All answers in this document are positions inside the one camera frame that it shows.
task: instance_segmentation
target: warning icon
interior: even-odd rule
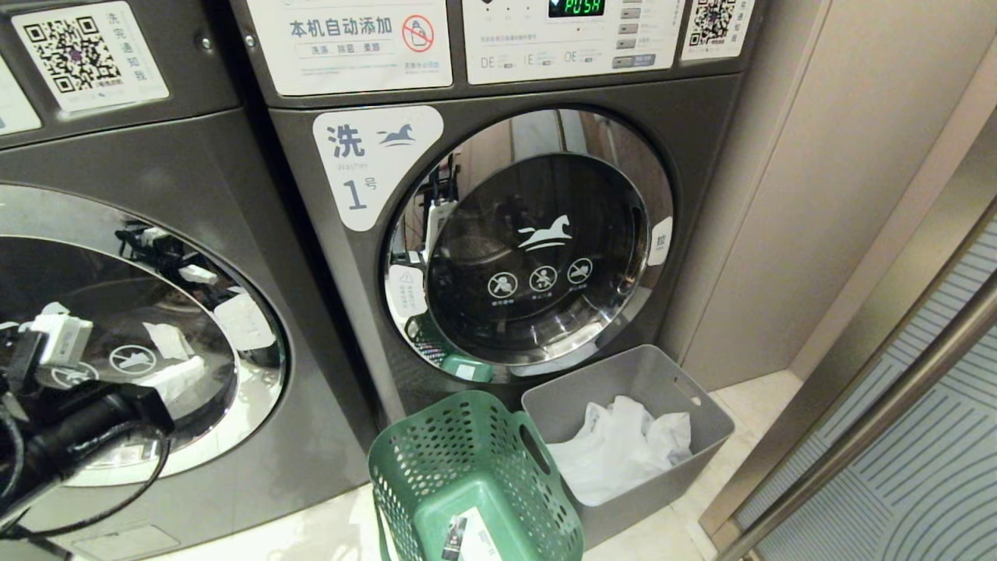
[[[430,20],[423,16],[410,16],[402,26],[402,39],[405,46],[417,53],[425,53],[433,47],[436,32]]]

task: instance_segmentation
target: digital display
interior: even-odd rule
[[[606,0],[550,0],[547,15],[552,18],[601,16],[606,12]]]

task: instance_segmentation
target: white tile floor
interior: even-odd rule
[[[737,429],[679,500],[585,554],[585,561],[710,561],[697,520],[800,388],[788,371],[712,393]],[[269,524],[156,561],[380,561],[370,486]]]

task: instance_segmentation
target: gray storage bin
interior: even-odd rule
[[[545,442],[564,442],[581,428],[589,401],[606,406],[617,395],[639,401],[655,418],[688,411],[693,456],[599,506],[581,504],[565,483],[564,489],[581,517],[586,549],[682,496],[734,432],[731,417],[678,364],[650,344],[535,387],[522,397],[522,408],[533,419]]]

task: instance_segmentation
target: black cable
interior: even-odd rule
[[[104,520],[107,520],[108,518],[114,516],[115,514],[118,514],[119,512],[127,508],[129,505],[137,501],[139,497],[141,497],[147,490],[149,490],[149,488],[153,486],[153,483],[155,483],[156,480],[159,479],[160,474],[163,473],[163,468],[166,467],[166,459],[169,458],[170,441],[162,430],[160,430],[158,427],[155,426],[137,423],[137,422],[125,423],[123,425],[119,425],[109,430],[105,434],[101,435],[98,438],[95,438],[94,440],[91,440],[90,442],[81,444],[80,446],[78,446],[78,450],[83,452],[84,454],[83,457],[85,458],[89,457],[94,453],[96,453],[101,448],[101,446],[103,446],[103,444],[109,442],[114,438],[121,436],[121,434],[124,432],[136,429],[137,428],[136,425],[138,425],[138,428],[152,432],[156,436],[157,442],[160,445],[160,461],[156,464],[156,469],[153,470],[153,473],[149,476],[149,479],[147,479],[146,482],[143,483],[143,485],[139,487],[139,489],[137,489],[135,493],[132,494],[132,496],[120,502],[117,506],[109,508],[108,510],[105,510],[104,512],[96,516],[92,516],[90,518],[81,520],[74,524],[60,526],[58,528],[52,528],[40,532],[33,532],[23,527],[10,527],[3,534],[0,534],[0,540],[19,540],[24,538],[52,538],[55,536],[60,536],[62,534],[76,532],[78,530],[82,530],[89,526],[93,526],[94,524],[97,524],[99,522],[103,522]]]
[[[21,479],[21,472],[24,471],[24,436],[21,434],[21,428],[17,426],[14,416],[10,414],[10,411],[2,403],[0,403],[0,421],[3,421],[4,428],[7,429],[7,433],[10,435],[11,444],[14,446],[14,468],[10,472],[10,478],[7,480],[3,491],[0,491],[0,506],[2,506],[6,504],[7,498],[17,488],[17,482]]]
[[[7,525],[4,526],[3,528],[0,528],[0,540],[7,539],[5,537],[7,535],[7,533],[11,530],[11,528],[13,528],[13,527],[17,526],[18,524],[20,524],[21,520],[24,520],[24,517],[28,515],[28,511],[30,511],[30,510],[31,510],[30,506],[28,508],[25,508],[24,512],[22,512],[21,514],[17,515],[17,518],[15,518],[15,519],[11,520],[10,522],[8,522]]]

